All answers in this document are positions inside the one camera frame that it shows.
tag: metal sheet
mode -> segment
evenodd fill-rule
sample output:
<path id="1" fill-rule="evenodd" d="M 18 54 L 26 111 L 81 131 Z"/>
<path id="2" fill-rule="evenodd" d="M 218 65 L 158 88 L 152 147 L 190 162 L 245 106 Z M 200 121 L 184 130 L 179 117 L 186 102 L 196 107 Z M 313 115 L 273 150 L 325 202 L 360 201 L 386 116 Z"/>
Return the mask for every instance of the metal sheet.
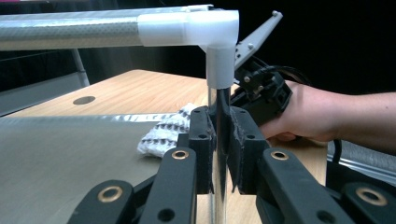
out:
<path id="1" fill-rule="evenodd" d="M 161 160 L 138 155 L 136 146 L 156 121 L 137 120 L 1 118 L 0 223 L 66 223 L 95 185 L 154 175 Z"/>

